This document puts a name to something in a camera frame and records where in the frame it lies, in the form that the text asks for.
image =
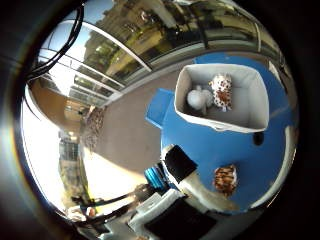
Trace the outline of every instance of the white object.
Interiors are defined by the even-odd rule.
[[[188,93],[188,104],[195,110],[201,110],[206,104],[206,97],[198,90],[192,90]]]
[[[232,77],[232,111],[221,112],[210,108],[206,117],[188,114],[185,99],[194,85],[208,85],[221,73]],[[175,111],[186,121],[212,127],[217,131],[264,131],[269,123],[269,99],[263,79],[251,67],[236,64],[193,64],[185,66],[179,74],[174,99]]]
[[[213,94],[208,89],[202,90],[202,94],[206,97],[207,108],[211,107],[213,104]]]

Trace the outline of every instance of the stuffed toy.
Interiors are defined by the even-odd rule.
[[[231,76],[228,74],[217,74],[209,85],[213,91],[213,103],[222,108],[223,112],[231,110]]]

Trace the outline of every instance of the blue table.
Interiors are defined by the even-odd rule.
[[[264,142],[256,146],[252,134],[216,132],[187,122],[175,112],[172,94],[168,95],[171,100],[162,121],[161,148],[179,145],[198,164],[200,180],[212,191],[215,191],[212,185],[214,170],[235,164],[239,183],[230,199],[239,205],[240,211],[246,211],[269,189],[279,173],[285,151],[285,128],[293,124],[292,109],[281,84],[258,62],[214,53],[196,58],[195,63],[232,63],[259,71],[269,96],[270,120]]]

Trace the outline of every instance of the cable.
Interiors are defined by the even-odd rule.
[[[119,217],[119,216],[125,214],[126,212],[128,212],[128,210],[130,208],[136,206],[136,204],[137,204],[136,202],[131,202],[127,205],[124,205],[124,206],[118,208],[117,210],[115,210],[107,215],[98,216],[98,217],[88,219],[83,222],[74,222],[74,224],[78,227],[86,227],[86,226],[90,226],[95,223],[104,223],[106,220],[108,220],[112,217]]]
[[[33,69],[27,76],[27,84],[44,73],[48,72],[58,61],[59,59],[70,49],[73,43],[76,41],[82,26],[84,18],[84,4],[77,8],[77,16],[75,18],[74,24],[72,25],[69,37],[67,42],[63,45],[63,47],[46,63],[42,63],[40,66],[37,66]]]

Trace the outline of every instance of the white storage bin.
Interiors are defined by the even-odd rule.
[[[232,110],[222,112],[212,106],[204,117],[195,116],[187,104],[187,94],[195,85],[210,89],[216,74],[227,73],[232,79]],[[251,67],[236,64],[193,64],[179,74],[174,99],[175,111],[186,121],[212,127],[216,131],[259,132],[269,122],[269,100],[263,79]]]

